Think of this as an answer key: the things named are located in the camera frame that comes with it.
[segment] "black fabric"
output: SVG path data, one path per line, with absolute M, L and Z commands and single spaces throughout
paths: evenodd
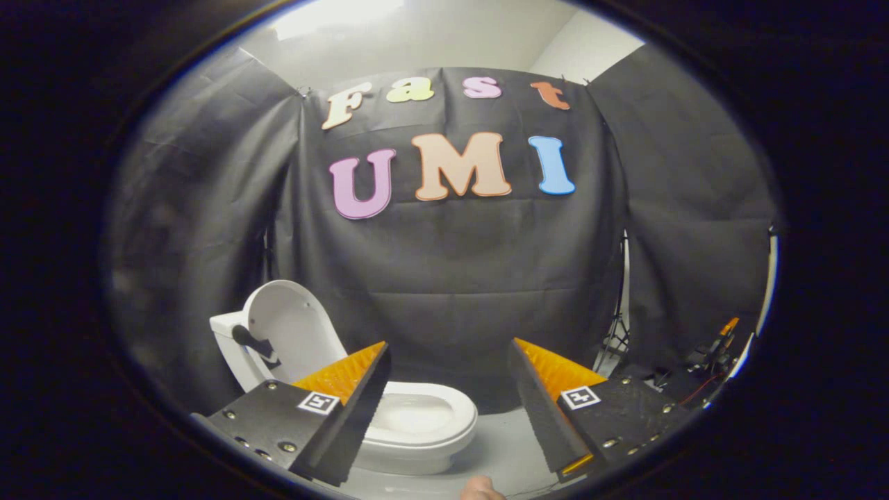
M 627 182 L 629 361 L 678 367 L 732 317 L 746 341 L 763 306 L 768 230 L 782 226 L 765 158 L 713 94 L 653 46 L 588 88 Z
M 387 101 L 404 77 L 429 77 L 435 96 Z M 502 95 L 470 99 L 466 77 L 493 77 Z M 327 98 L 364 81 L 372 90 L 351 120 L 323 131 Z M 549 106 L 530 86 L 540 81 L 571 109 Z M 385 340 L 394 380 L 442 383 L 482 413 L 505 411 L 519 404 L 505 355 L 514 336 L 592 365 L 626 227 L 629 354 L 672 367 L 732 316 L 739 333 L 752 329 L 776 218 L 761 159 L 696 85 L 644 48 L 587 87 L 420 69 L 302 97 L 249 54 L 222 54 L 180 81 L 122 167 L 111 248 L 124 341 L 183 409 L 213 413 L 241 391 L 208 318 L 240 309 L 271 278 L 292 279 L 321 301 L 347 351 Z M 477 132 L 502 135 L 512 191 L 460 197 L 445 182 L 447 198 L 419 201 L 411 139 L 441 133 L 462 152 Z M 539 189 L 534 135 L 562 141 L 574 193 Z M 367 199 L 366 157 L 378 149 L 396 150 L 391 200 L 347 219 L 329 167 L 357 157 L 355 192 Z
M 436 94 L 387 101 L 392 83 L 405 77 L 430 78 Z M 464 96 L 467 77 L 493 77 L 502 96 Z M 329 95 L 365 81 L 372 90 L 351 120 L 323 131 Z M 539 81 L 562 89 L 571 109 L 545 103 L 531 87 Z M 506 70 L 405 71 L 312 92 L 300 123 L 287 186 L 298 201 L 282 205 L 276 224 L 296 234 L 292 245 L 276 243 L 279 276 L 315 294 L 347 351 L 385 340 L 394 380 L 452 386 L 483 413 L 520 404 L 506 364 L 514 336 L 592 364 L 617 297 L 626 202 L 613 140 L 583 86 Z M 512 192 L 461 198 L 446 186 L 446 199 L 419 201 L 420 154 L 411 138 L 441 133 L 462 152 L 476 132 L 503 136 Z M 538 188 L 540 160 L 527 142 L 534 135 L 563 142 L 574 193 Z M 342 217 L 328 167 L 359 158 L 355 191 L 367 199 L 374 187 L 365 158 L 383 148 L 396 150 L 388 207 L 369 219 Z M 293 223 L 281 222 L 289 214 Z
M 186 411 L 209 415 L 243 394 L 208 319 L 263 282 L 300 105 L 246 52 L 221 53 L 162 99 L 121 165 L 108 235 L 118 331 Z

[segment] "toilet lid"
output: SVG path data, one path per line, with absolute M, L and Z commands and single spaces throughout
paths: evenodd
M 309 290 L 292 281 L 269 281 L 244 304 L 247 329 L 269 340 L 280 366 L 271 374 L 294 383 L 346 357 L 327 311 Z
M 415 432 L 407 429 L 395 430 L 394 425 L 386 428 L 377 423 L 377 419 L 381 415 L 375 415 L 374 421 L 371 422 L 371 426 L 368 427 L 367 433 L 364 435 L 364 441 L 393 448 L 438 448 L 451 441 L 462 439 L 476 425 L 478 418 L 476 405 L 466 394 L 451 387 L 436 383 L 389 382 L 383 390 L 384 399 L 387 396 L 410 398 L 412 395 L 421 398 L 436 398 L 447 404 L 453 412 L 452 418 L 436 429 Z

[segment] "foam letter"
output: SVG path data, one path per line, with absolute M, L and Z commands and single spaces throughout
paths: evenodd
M 329 130 L 336 125 L 342 125 L 352 118 L 349 108 L 358 109 L 361 106 L 362 93 L 371 91 L 371 83 L 364 82 L 340 93 L 335 93 L 327 99 L 331 103 L 327 121 L 321 125 L 321 130 Z
M 417 199 L 431 201 L 447 197 L 448 190 L 442 185 L 441 173 L 460 196 L 466 194 L 473 172 L 476 173 L 476 184 L 472 186 L 472 192 L 478 196 L 508 195 L 512 186 L 503 176 L 501 142 L 503 137 L 498 133 L 474 133 L 461 155 L 440 133 L 414 137 L 411 144 L 420 149 L 423 174 L 423 185 L 417 190 Z
M 404 78 L 392 84 L 386 95 L 389 102 L 425 101 L 435 95 L 432 80 L 425 77 Z
M 541 191 L 548 195 L 573 193 L 574 184 L 568 180 L 568 174 L 565 173 L 565 163 L 562 161 L 562 142 L 555 137 L 535 135 L 528 139 L 528 144 L 537 149 L 537 156 L 541 159 L 541 168 L 543 169 Z
M 571 106 L 568 106 L 567 102 L 560 101 L 558 96 L 562 94 L 562 91 L 553 87 L 549 82 L 537 82 L 535 84 L 531 84 L 532 87 L 539 90 L 541 92 L 541 97 L 543 101 L 553 108 L 558 109 L 570 109 Z
M 355 167 L 358 158 L 346 158 L 331 165 L 333 174 L 333 203 L 337 212 L 347 219 L 367 219 L 379 214 L 392 198 L 392 176 L 389 171 L 394 149 L 380 149 L 367 155 L 373 165 L 376 186 L 373 196 L 366 201 L 355 198 Z
M 493 99 L 502 93 L 497 80 L 491 77 L 472 77 L 463 80 L 463 93 L 472 99 Z

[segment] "blue letter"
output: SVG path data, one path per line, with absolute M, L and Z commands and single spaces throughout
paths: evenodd
M 569 195 L 574 192 L 574 184 L 568 180 L 565 164 L 562 163 L 562 142 L 555 137 L 535 135 L 528 139 L 528 144 L 537 149 L 541 159 L 543 182 L 541 191 L 548 195 Z

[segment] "orange foam pad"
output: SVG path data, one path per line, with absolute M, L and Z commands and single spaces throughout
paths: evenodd
M 556 401 L 562 391 L 576 389 L 584 385 L 596 385 L 608 379 L 600 374 L 563 358 L 555 352 L 516 338 L 516 343 L 537 371 L 549 398 Z
M 336 396 L 345 405 L 358 383 L 364 378 L 367 368 L 373 363 L 385 344 L 385 342 L 378 342 L 358 352 L 353 352 L 346 358 L 321 368 L 293 385 L 306 391 Z

